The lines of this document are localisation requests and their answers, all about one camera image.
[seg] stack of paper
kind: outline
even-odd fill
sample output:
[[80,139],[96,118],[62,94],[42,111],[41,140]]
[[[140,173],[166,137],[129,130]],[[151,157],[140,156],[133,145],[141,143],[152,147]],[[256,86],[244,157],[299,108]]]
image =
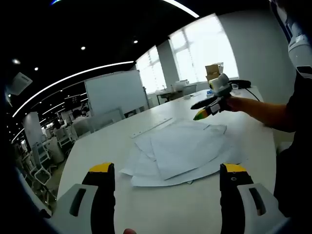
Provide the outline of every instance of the stack of paper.
[[241,154],[224,136],[226,126],[178,121],[140,136],[120,172],[134,186],[170,186],[217,172],[220,164],[241,163]]

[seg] whiteboard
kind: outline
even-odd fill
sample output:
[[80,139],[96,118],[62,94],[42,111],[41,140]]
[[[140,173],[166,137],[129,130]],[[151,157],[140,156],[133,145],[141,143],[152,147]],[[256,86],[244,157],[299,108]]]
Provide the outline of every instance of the whiteboard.
[[139,70],[102,75],[84,83],[93,115],[118,107],[127,113],[147,105]]

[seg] white device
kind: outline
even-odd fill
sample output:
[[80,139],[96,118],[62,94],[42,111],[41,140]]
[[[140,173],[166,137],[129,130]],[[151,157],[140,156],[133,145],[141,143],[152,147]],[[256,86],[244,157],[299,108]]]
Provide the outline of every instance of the white device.
[[312,48],[307,36],[296,23],[292,24],[292,39],[288,45],[288,54],[301,76],[312,79]]
[[19,72],[7,86],[7,93],[13,95],[20,95],[33,81]]
[[213,94],[217,97],[222,97],[230,93],[232,90],[231,85],[228,83],[229,78],[226,74],[222,73],[218,78],[209,81],[212,87]]

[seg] white wall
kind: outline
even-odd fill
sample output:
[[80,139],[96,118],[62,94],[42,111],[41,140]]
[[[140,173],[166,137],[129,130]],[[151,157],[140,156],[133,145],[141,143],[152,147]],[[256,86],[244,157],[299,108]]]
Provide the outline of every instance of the white wall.
[[270,11],[240,11],[219,16],[233,49],[240,79],[258,87],[264,101],[287,103],[295,68],[288,43]]

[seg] black sleeve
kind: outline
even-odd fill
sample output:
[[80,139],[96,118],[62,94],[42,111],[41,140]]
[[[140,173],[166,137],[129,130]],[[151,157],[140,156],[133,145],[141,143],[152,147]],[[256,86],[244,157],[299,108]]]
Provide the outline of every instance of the black sleeve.
[[294,92],[287,103],[287,111],[294,121],[303,122],[309,114],[312,102],[312,79],[303,78],[298,72],[294,84]]

